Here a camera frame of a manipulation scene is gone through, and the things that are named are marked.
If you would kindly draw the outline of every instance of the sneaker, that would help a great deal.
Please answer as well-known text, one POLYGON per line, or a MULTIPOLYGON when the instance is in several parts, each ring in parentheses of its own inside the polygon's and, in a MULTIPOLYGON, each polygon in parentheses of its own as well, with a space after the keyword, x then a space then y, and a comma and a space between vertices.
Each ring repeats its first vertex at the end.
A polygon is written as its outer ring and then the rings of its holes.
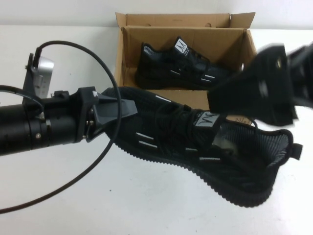
MULTIPOLYGON (((119 89, 138 113, 122 120, 115 144, 137 158, 192 171, 235 205, 265 202, 278 168, 300 156, 288 130, 266 132, 145 90, 119 89)), ((115 97, 112 88, 102 94, 115 97)), ((114 130, 114 123, 105 129, 109 138, 114 130)))
POLYGON ((142 44, 135 81, 140 88, 148 90, 167 87, 208 90, 232 73, 211 63, 178 37, 175 45, 164 51, 142 44))

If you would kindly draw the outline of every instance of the shoe sole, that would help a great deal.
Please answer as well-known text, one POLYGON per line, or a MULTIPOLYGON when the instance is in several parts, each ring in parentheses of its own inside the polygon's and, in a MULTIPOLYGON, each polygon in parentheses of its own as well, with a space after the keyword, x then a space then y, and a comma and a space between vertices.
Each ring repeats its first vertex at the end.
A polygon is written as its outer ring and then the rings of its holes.
POLYGON ((183 161, 174 161, 163 159, 154 155, 147 155, 144 152, 141 152, 137 148, 129 145, 128 143, 122 140, 116 140, 115 144, 125 151, 126 153, 149 162, 154 163, 163 163, 163 164, 171 164, 183 167, 197 176, 199 176, 208 186, 210 186, 216 193, 218 193, 222 198, 233 203, 237 206, 241 207, 256 207, 262 203, 264 203, 272 192, 272 187, 266 189, 261 193, 247 193, 238 190, 237 188, 232 187, 231 185, 211 176, 207 172, 202 171, 196 166, 192 166, 189 163, 183 161))
POLYGON ((180 88, 186 88, 189 90, 196 90, 196 91, 210 90, 209 87, 196 85, 194 83, 180 80, 180 79, 164 79, 164 80, 153 81, 153 80, 144 78, 137 72, 135 74, 135 82, 140 88, 145 89, 145 90, 160 90, 160 89, 169 88, 169 87, 180 87, 180 88))

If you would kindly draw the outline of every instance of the shoe box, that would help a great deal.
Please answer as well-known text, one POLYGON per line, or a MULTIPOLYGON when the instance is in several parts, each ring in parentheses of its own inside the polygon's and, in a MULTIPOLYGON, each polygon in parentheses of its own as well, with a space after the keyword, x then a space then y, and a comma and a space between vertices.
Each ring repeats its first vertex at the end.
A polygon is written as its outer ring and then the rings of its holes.
MULTIPOLYGON (((115 79, 119 86, 138 87, 134 75, 140 59, 142 43, 150 44, 155 50, 165 50, 173 47, 178 36, 211 62, 240 71, 256 55, 251 33, 248 30, 254 15, 254 12, 242 14, 116 13, 120 32, 115 79)), ((182 88, 149 91, 192 108, 209 109, 207 91, 182 88)), ((228 119, 251 124, 245 117, 229 116, 228 119)))

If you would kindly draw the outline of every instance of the white surface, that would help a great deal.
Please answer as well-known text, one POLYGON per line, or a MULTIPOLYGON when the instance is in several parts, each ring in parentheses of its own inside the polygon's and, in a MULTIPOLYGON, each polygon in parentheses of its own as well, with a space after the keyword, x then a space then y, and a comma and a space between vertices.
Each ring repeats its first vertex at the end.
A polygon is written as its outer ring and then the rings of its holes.
POLYGON ((312 7, 312 0, 3 0, 0 24, 116 26, 115 12, 256 12, 252 28, 313 29, 312 7))
MULTIPOLYGON (((0 26, 0 84, 22 87, 28 54, 53 39, 94 50, 113 70, 118 30, 97 27, 0 26)), ((284 42, 293 50, 313 40, 313 31, 253 30, 257 48, 284 42)), ((54 46, 44 55, 55 60, 51 92, 109 84, 87 55, 54 46)), ((21 99, 0 94, 2 105, 21 99)), ((313 112, 299 108, 290 127, 304 145, 300 161, 280 168, 274 190, 263 205, 240 208, 222 199, 193 173, 136 159, 113 147, 100 165, 61 194, 28 209, 0 215, 1 235, 310 235, 313 210, 313 112)), ((260 124, 263 129, 271 129, 260 124)), ((100 154, 105 136, 0 157, 0 208, 23 203, 68 182, 100 154)))

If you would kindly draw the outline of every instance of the white table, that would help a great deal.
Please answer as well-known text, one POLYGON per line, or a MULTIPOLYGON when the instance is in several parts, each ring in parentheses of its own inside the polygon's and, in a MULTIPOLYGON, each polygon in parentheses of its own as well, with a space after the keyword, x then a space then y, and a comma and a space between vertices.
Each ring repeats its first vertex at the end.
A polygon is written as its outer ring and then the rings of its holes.
MULTIPOLYGON (((68 40, 96 52, 113 71, 118 28, 0 26, 0 84, 22 87, 28 55, 49 40, 68 40)), ((257 49, 285 43, 287 50, 313 41, 313 31, 252 30, 257 49)), ((83 52, 53 46, 43 55, 56 62, 50 91, 110 86, 83 52)), ((2 105, 21 98, 0 94, 2 105)), ((83 180, 25 210, 0 215, 1 235, 305 235, 312 234, 313 112, 298 108, 289 127, 304 145, 300 161, 279 170, 263 205, 240 208, 222 199, 195 174, 136 159, 113 146, 83 180)), ((263 129, 273 129, 261 124, 263 129)), ((24 203, 68 182, 102 152, 108 138, 0 157, 0 208, 24 203)))

